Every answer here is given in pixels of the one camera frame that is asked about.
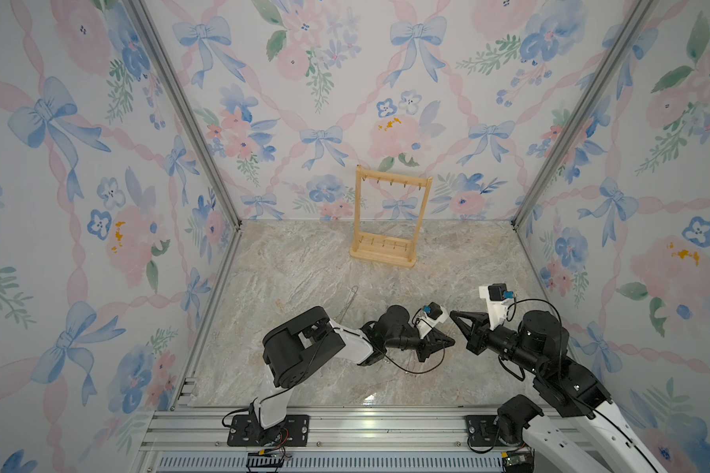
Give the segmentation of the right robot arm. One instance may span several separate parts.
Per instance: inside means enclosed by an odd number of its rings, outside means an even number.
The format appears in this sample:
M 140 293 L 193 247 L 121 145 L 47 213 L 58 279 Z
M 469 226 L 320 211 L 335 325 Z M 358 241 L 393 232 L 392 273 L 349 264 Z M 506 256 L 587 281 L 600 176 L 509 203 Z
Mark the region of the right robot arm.
M 569 333 L 556 315 L 528 311 L 515 329 L 493 324 L 486 313 L 452 311 L 467 350 L 491 351 L 530 374 L 542 400 L 568 421 L 601 455 L 595 460 L 562 434 L 544 410 L 523 394 L 501 404 L 494 422 L 495 447 L 529 447 L 568 472 L 662 472 L 664 466 L 629 426 L 596 375 L 567 354 Z

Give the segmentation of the aluminium mounting rail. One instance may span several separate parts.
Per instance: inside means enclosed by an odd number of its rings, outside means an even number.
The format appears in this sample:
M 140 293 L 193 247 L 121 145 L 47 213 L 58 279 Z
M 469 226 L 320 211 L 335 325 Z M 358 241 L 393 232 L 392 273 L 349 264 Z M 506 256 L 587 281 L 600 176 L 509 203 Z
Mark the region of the aluminium mounting rail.
M 298 407 L 309 418 L 307 443 L 259 457 L 232 447 L 225 408 L 154 416 L 134 472 L 658 472 L 660 466 L 615 406 L 597 419 L 563 420 L 548 409 L 524 431 L 519 449 L 471 445 L 469 407 Z

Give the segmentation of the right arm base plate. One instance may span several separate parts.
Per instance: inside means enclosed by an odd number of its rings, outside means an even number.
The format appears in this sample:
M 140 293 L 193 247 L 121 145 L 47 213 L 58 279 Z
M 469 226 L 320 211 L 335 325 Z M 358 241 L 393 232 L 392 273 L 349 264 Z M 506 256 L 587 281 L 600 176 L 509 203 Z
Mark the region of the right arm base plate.
M 546 421 L 538 416 L 524 423 L 522 420 L 504 417 L 503 427 L 498 426 L 497 415 L 467 415 L 463 417 L 467 444 L 472 449 L 491 449 L 491 447 L 522 447 L 524 433 L 534 431 L 535 421 Z

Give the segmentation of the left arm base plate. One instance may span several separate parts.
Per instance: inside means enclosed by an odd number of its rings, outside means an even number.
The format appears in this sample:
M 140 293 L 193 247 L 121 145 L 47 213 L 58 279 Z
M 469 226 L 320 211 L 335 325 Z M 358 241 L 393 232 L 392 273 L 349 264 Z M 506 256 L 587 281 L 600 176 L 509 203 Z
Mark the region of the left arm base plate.
M 260 427 L 254 414 L 238 414 L 229 429 L 228 447 L 305 447 L 310 433 L 310 417 L 307 415 L 287 415 L 278 425 Z

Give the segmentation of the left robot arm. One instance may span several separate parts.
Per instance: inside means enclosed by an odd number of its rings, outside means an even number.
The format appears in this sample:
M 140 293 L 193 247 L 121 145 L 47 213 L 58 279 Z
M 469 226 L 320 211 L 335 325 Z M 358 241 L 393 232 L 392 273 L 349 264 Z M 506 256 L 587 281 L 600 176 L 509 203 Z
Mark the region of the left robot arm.
M 258 398 L 248 408 L 250 438 L 268 445 L 283 436 L 282 428 L 293 389 L 332 359 L 360 367 L 392 362 L 390 349 L 412 351 L 420 363 L 455 345 L 438 325 L 450 312 L 436 303 L 411 315 L 401 305 L 391 305 L 378 319 L 362 327 L 346 327 L 329 317 L 320 305 L 311 307 L 270 330 L 262 339 L 265 379 Z

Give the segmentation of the right aluminium corner post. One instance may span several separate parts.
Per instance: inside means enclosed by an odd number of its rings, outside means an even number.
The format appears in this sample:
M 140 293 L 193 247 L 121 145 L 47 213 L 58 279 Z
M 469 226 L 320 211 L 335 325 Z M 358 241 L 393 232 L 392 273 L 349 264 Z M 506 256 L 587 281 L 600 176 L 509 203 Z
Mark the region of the right aluminium corner post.
M 562 136 L 555 141 L 550 155 L 544 160 L 542 168 L 532 182 L 532 187 L 525 194 L 525 199 L 512 220 L 512 226 L 515 231 L 524 227 L 526 220 L 534 213 L 538 197 L 544 192 L 546 184 L 556 172 L 559 163 L 575 141 L 577 134 L 582 130 L 583 125 L 597 107 L 605 88 L 607 88 L 607 84 L 619 71 L 622 61 L 627 57 L 633 43 L 638 39 L 657 4 L 657 1 L 651 0 L 633 1 L 630 4 L 630 9 L 623 23 L 619 25 L 617 33 L 613 37 L 613 44 L 603 54 L 598 67 L 594 71 L 593 79 L 583 90 L 581 98 L 574 106 L 572 116 L 566 122 Z

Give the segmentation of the aluminium corner post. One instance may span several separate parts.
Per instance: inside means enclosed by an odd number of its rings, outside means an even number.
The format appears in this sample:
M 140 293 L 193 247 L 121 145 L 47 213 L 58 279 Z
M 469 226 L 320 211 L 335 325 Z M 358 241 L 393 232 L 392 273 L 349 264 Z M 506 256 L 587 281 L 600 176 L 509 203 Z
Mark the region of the aluminium corner post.
M 161 77 L 165 92 L 175 108 L 177 118 L 181 120 L 181 124 L 185 128 L 185 134 L 187 134 L 198 160 L 207 173 L 207 179 L 217 194 L 220 206 L 228 215 L 231 228 L 238 232 L 242 227 L 242 221 L 230 198 L 228 189 L 221 179 L 219 169 L 208 150 L 206 140 L 200 132 L 187 95 L 183 90 L 183 86 L 179 84 L 177 71 L 163 45 L 146 3 L 140 0 L 125 0 L 122 4 L 126 13 L 130 15 L 132 24 L 142 38 L 144 48 Z
M 538 197 L 544 192 L 546 184 L 556 172 L 559 163 L 575 141 L 577 134 L 582 130 L 583 125 L 597 107 L 605 88 L 607 88 L 607 84 L 619 71 L 622 61 L 627 57 L 633 43 L 638 39 L 657 4 L 657 1 L 651 0 L 633 1 L 630 4 L 630 9 L 623 23 L 619 25 L 617 33 L 613 37 L 613 44 L 603 54 L 598 67 L 594 71 L 593 79 L 583 90 L 581 98 L 574 106 L 572 116 L 566 122 L 562 136 L 555 141 L 550 155 L 544 160 L 542 168 L 532 182 L 532 187 L 525 194 L 525 199 L 512 220 L 512 226 L 515 231 L 524 227 L 526 220 L 534 213 Z

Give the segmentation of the wooden jewelry display stand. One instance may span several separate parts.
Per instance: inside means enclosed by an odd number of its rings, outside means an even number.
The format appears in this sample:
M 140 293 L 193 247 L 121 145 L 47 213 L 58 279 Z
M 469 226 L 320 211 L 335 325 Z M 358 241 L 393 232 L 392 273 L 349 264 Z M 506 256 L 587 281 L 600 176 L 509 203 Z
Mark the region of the wooden jewelry display stand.
M 407 190 L 423 192 L 421 198 L 409 195 L 402 198 L 392 198 L 390 193 L 385 192 L 381 211 L 374 217 L 375 221 L 385 217 L 388 218 L 390 223 L 408 222 L 408 224 L 413 226 L 413 233 L 410 238 L 377 234 L 375 231 L 368 232 L 362 229 L 362 190 L 363 184 L 367 182 L 373 183 L 378 191 L 381 191 L 381 185 L 386 183 L 390 186 L 398 185 Z M 409 175 L 387 173 L 386 171 L 373 171 L 372 169 L 358 166 L 356 168 L 353 239 L 349 250 L 350 256 L 363 261 L 414 268 L 417 262 L 418 240 L 426 216 L 432 186 L 432 177 L 410 177 Z

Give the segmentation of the left aluminium corner post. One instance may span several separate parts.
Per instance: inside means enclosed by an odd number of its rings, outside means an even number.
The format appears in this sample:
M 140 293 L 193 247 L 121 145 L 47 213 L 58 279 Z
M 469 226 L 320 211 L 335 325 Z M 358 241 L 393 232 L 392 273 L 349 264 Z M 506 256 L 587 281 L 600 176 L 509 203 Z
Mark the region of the left aluminium corner post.
M 181 120 L 181 124 L 185 128 L 185 134 L 187 134 L 198 160 L 207 173 L 207 179 L 217 194 L 220 206 L 228 215 L 231 228 L 238 232 L 242 227 L 242 221 L 230 198 L 228 189 L 221 179 L 219 169 L 208 150 L 206 140 L 200 132 L 187 95 L 183 90 L 183 86 L 179 84 L 177 71 L 163 45 L 146 3 L 140 0 L 125 0 L 122 4 L 126 13 L 130 15 L 132 24 L 142 38 L 144 48 L 161 77 L 165 92 L 175 108 L 177 118 Z

